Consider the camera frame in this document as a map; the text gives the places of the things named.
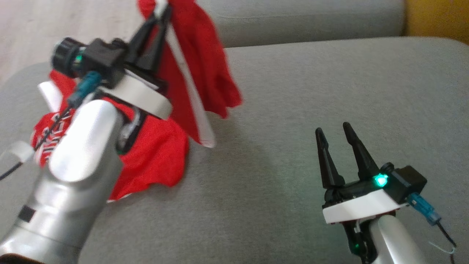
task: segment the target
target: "yellow wall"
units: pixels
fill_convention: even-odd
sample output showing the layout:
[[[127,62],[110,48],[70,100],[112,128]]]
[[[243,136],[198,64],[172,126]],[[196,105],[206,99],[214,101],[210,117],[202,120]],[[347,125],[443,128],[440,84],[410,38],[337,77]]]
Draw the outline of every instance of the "yellow wall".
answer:
[[[407,0],[406,35],[446,37],[469,45],[469,0]]]

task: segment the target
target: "blue cable connector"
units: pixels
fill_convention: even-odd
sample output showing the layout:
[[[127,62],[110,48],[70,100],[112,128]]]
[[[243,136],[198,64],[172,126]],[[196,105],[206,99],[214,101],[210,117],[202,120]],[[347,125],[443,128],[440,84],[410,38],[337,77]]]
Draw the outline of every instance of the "blue cable connector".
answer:
[[[88,72],[81,82],[76,86],[76,90],[67,98],[68,106],[71,108],[78,108],[87,95],[96,91],[96,88],[101,84],[101,74],[97,71]]]
[[[431,226],[436,225],[441,220],[441,216],[435,212],[435,209],[418,193],[409,195],[407,202],[423,214]]]

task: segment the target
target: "cable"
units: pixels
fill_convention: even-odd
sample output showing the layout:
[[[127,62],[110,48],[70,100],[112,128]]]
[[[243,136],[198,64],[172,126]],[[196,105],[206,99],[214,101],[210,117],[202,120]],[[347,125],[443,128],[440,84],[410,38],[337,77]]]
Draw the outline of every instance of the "cable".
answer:
[[[44,137],[41,139],[41,141],[36,144],[34,147],[34,152],[36,152],[41,145],[47,140],[47,138],[50,136],[54,128],[59,124],[61,119],[71,110],[71,109],[76,109],[78,108],[82,103],[83,100],[87,95],[90,93],[96,91],[97,87],[101,84],[102,76],[99,74],[97,71],[89,71],[83,79],[80,81],[80,83],[76,86],[75,91],[67,98],[67,108],[62,111],[62,113],[59,115],[59,118],[52,124],[52,126],[49,128],[49,131],[47,131],[44,135]],[[18,162],[15,164],[11,169],[9,169],[7,172],[3,173],[0,176],[0,180],[3,180],[4,178],[8,177],[8,175],[12,174],[16,169],[21,167],[23,165],[22,162]]]
[[[448,239],[448,241],[453,245],[453,250],[451,252],[448,252],[446,250],[443,250],[439,246],[433,244],[432,242],[429,242],[431,245],[435,246],[436,248],[440,249],[443,252],[446,252],[449,254],[449,261],[451,264],[454,264],[454,252],[456,251],[456,243],[454,240],[449,236],[448,232],[443,228],[443,226],[440,223],[441,216],[435,212],[435,209],[423,198],[420,196],[418,193],[412,193],[409,195],[407,198],[407,202],[417,211],[419,211],[421,214],[425,216],[427,219],[427,222],[431,225],[437,225],[440,231],[443,233],[443,235]]]
[[[448,239],[448,241],[453,245],[453,247],[457,247],[454,240],[449,236],[449,234],[446,232],[446,230],[443,228],[443,226],[441,225],[439,221],[437,222],[437,226],[441,230],[443,235],[445,235],[446,239]]]
[[[41,139],[41,141],[39,141],[36,146],[34,147],[34,152],[36,152],[42,144],[44,144],[44,142],[47,140],[47,138],[51,135],[52,131],[54,130],[54,128],[59,124],[59,122],[62,120],[62,118],[71,110],[72,108],[70,106],[68,106],[67,108],[65,108],[65,110],[62,111],[62,113],[59,115],[59,117],[57,118],[57,120],[52,124],[52,126],[49,128],[49,130],[45,133],[44,137]],[[0,176],[0,180],[3,180],[5,179],[6,177],[8,177],[10,174],[12,174],[15,170],[17,170],[19,167],[21,167],[23,165],[22,162],[18,162],[17,164],[15,164],[13,167],[11,167],[8,171],[6,171],[5,173],[3,173],[1,176]]]

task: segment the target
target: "red fabric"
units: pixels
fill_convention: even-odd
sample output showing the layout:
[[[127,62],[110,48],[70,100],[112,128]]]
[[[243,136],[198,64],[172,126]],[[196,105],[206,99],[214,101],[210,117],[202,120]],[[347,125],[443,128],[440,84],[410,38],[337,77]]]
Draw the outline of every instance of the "red fabric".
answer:
[[[75,87],[75,82],[54,70],[50,78],[65,95],[62,100],[62,111],[66,107],[66,98]],[[132,118],[131,108],[110,99],[105,100]],[[43,147],[38,150],[37,159],[41,166],[44,166],[60,138],[70,126],[73,114],[74,111],[61,120]],[[34,128],[31,138],[32,146],[43,138],[46,130],[58,116],[59,113],[49,113],[42,117]],[[189,141],[186,133],[174,120],[163,121],[149,116],[132,149],[126,155],[121,155],[124,168],[109,199],[117,200],[127,194],[143,191],[153,183],[174,186],[184,174],[185,157],[188,151]]]
[[[228,116],[227,107],[241,104],[241,95],[232,80],[215,27],[209,16],[194,0],[169,0],[172,11],[171,22],[189,65],[205,110],[222,118]],[[144,17],[155,8],[155,0],[138,0]],[[200,143],[187,88],[176,60],[166,45],[158,76],[168,81],[168,97],[173,103],[172,118]]]
[[[169,0],[169,3],[173,7],[172,25],[204,108],[226,118],[226,107],[238,106],[242,100],[230,77],[223,47],[214,26],[208,15],[193,0]],[[148,17],[155,2],[139,0],[138,6],[144,17]],[[114,187],[111,200],[145,190],[152,183],[175,185],[182,178],[185,156],[189,151],[186,133],[200,142],[184,78],[167,44],[161,63],[164,66],[160,67],[158,77],[168,82],[168,97],[174,108],[173,113],[168,121],[147,118],[131,151],[121,156],[124,169]],[[63,110],[66,107],[65,99],[73,92],[75,82],[56,71],[51,72],[50,78],[64,94],[61,106]],[[111,102],[132,117],[132,109]],[[33,146],[57,116],[58,113],[47,114],[35,126],[31,139]],[[70,117],[66,116],[61,120],[61,129],[54,130],[48,140],[49,144],[45,145],[47,149],[41,148],[38,151],[42,166],[70,125]]]

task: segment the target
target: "gray couch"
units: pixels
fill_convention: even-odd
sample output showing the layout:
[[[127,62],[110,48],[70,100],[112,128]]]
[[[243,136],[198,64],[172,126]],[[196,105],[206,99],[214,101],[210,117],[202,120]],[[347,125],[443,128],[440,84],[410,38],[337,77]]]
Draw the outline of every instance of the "gray couch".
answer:
[[[400,36],[404,0],[197,0],[226,47]]]
[[[227,46],[242,44],[230,29],[246,39],[257,30],[238,23],[219,25]],[[308,34],[290,37],[314,40]],[[262,44],[263,38],[244,44]],[[186,175],[176,187],[152,186],[107,205],[81,263],[360,263],[348,252],[342,227],[326,225],[321,212],[314,130],[323,128],[339,172],[352,181],[356,164],[344,121],[378,164],[411,164],[429,180],[423,195],[459,244],[457,263],[469,259],[468,46],[447,39],[375,38],[233,47],[226,53],[244,104],[228,120],[211,115],[217,147],[192,142]],[[47,112],[36,85],[48,71],[46,63],[28,67],[0,90],[1,149],[28,140]],[[24,166],[1,182],[0,234],[15,219],[37,172]],[[449,262],[427,243],[450,247],[436,228],[410,208],[398,218],[429,263]]]

